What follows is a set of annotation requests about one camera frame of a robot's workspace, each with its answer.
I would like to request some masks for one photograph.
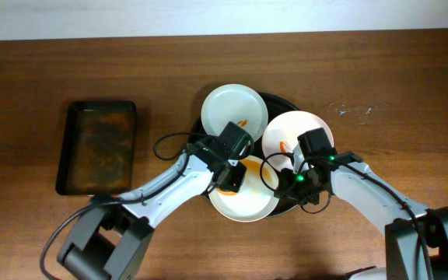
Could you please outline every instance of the wooden table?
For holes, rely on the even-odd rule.
[[[137,104],[133,181],[141,185],[170,165],[153,156],[154,141],[188,131],[205,96],[226,83],[274,93],[320,116],[338,151],[357,152],[411,198],[448,205],[448,30],[6,41],[0,278],[42,278],[42,246],[88,200],[54,191],[67,102]],[[54,260],[64,238],[47,266],[68,278]],[[314,279],[384,264],[383,237],[338,199],[318,215],[297,208],[238,223],[194,198],[159,225],[138,277]]]

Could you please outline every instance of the black tray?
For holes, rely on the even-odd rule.
[[[275,117],[285,112],[300,110],[297,106],[290,103],[288,100],[284,100],[281,97],[269,94],[269,93],[258,93],[265,102],[265,106],[268,108],[268,123],[271,122]],[[203,128],[203,124],[201,123],[201,118],[198,118],[191,129],[191,132],[205,133]],[[195,143],[201,137],[198,136],[190,136],[188,142]],[[259,159],[264,159],[264,152],[262,152],[262,137],[260,137],[254,146],[253,156],[258,157]],[[271,214],[268,217],[275,217],[277,215],[281,215],[289,210],[295,208],[297,204],[288,199],[279,199],[278,205],[274,210],[272,210]]]
[[[136,107],[76,101],[68,107],[56,192],[120,194],[131,189]]]

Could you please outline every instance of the round black tray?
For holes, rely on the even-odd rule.
[[[297,106],[290,103],[288,100],[284,100],[281,97],[269,94],[269,93],[258,93],[262,99],[265,102],[265,106],[268,108],[268,123],[271,122],[275,117],[277,117],[280,114],[283,114],[285,112],[293,111],[293,110],[300,110]],[[205,133],[205,130],[203,128],[203,124],[201,124],[201,118],[198,118],[196,122],[193,125],[193,128],[191,129],[191,132],[198,132],[198,133]],[[198,136],[190,136],[188,139],[188,142],[195,143],[198,141],[201,137]],[[258,157],[259,159],[264,159],[264,152],[262,152],[262,137],[260,137],[256,142],[254,146],[254,153],[252,153],[253,156]],[[295,202],[292,202],[288,199],[279,199],[278,205],[274,210],[272,210],[271,214],[268,215],[268,217],[275,217],[277,215],[281,215],[282,213],[285,213],[289,210],[292,210],[295,208],[297,204]]]

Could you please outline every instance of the black rectangular tray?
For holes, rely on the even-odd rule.
[[[68,107],[56,191],[120,194],[131,188],[136,106],[76,101]]]

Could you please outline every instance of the white wall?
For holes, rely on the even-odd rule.
[[[0,40],[448,27],[448,0],[0,0]]]

